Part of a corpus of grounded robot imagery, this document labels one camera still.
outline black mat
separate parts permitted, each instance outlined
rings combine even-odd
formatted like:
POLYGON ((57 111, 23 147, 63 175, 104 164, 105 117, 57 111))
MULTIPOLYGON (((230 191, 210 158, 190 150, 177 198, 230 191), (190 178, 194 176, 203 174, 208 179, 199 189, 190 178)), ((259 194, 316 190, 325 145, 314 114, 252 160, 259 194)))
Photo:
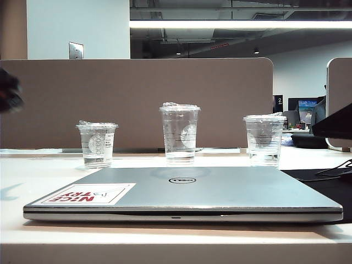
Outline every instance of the black mat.
MULTIPOLYGON (((315 173, 323 169, 293 169, 283 170, 282 172, 288 175, 303 180, 313 180, 326 178, 324 176, 316 176, 315 173)), ((331 175, 337 175, 346 171, 346 168, 335 169, 329 172, 331 175)), ((319 193, 324 194, 335 202, 343 206, 343 220, 333 222, 336 223, 352 223, 352 175, 340 179, 331 179, 323 181, 311 181, 304 183, 309 187, 317 190, 319 193)))

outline desk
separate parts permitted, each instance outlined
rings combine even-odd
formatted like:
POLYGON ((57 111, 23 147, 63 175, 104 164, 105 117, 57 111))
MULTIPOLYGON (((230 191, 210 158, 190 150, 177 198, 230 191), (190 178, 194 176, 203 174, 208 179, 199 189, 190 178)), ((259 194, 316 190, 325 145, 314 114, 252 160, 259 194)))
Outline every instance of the desk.
MULTIPOLYGON (((248 166, 240 151, 196 154, 194 166, 248 166)), ((280 169, 328 168, 351 153, 282 147, 280 169)), ((112 167, 165 167, 163 154, 114 154, 112 167)), ((79 154, 1 155, 1 263, 352 263, 352 224, 118 224, 28 221, 22 207, 78 180, 79 154)))
POLYGON ((294 128, 294 129, 284 129, 282 131, 282 133, 309 133, 309 129, 297 129, 297 128, 294 128))

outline red and white sticker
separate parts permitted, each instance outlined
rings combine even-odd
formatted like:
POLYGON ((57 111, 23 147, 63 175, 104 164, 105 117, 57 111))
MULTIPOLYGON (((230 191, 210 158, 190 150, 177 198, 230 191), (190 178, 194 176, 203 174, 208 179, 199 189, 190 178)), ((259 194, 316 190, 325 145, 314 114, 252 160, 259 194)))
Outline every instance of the red and white sticker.
POLYGON ((33 205, 114 205, 135 183, 72 184, 33 205))

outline fluorescent light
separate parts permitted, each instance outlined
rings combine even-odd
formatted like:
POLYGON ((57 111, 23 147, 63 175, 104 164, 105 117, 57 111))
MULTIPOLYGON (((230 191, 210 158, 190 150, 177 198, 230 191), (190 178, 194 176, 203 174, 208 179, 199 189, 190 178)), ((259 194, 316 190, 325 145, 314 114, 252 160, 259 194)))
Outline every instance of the fluorescent light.
POLYGON ((137 29, 352 29, 352 21, 132 20, 137 29))

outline plastic cup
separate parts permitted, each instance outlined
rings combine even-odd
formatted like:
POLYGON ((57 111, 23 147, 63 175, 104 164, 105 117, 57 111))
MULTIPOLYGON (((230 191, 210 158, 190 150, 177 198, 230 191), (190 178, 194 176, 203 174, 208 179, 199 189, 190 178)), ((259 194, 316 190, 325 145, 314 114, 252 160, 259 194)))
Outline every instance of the plastic cup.
POLYGON ((282 115, 248 115, 246 121, 251 166, 278 167, 284 121, 282 115))
POLYGON ((87 168, 110 167, 118 125, 80 121, 76 126, 81 134, 84 165, 87 168))
POLYGON ((199 110, 196 105, 177 103, 164 103, 159 108, 168 164, 193 163, 199 110))

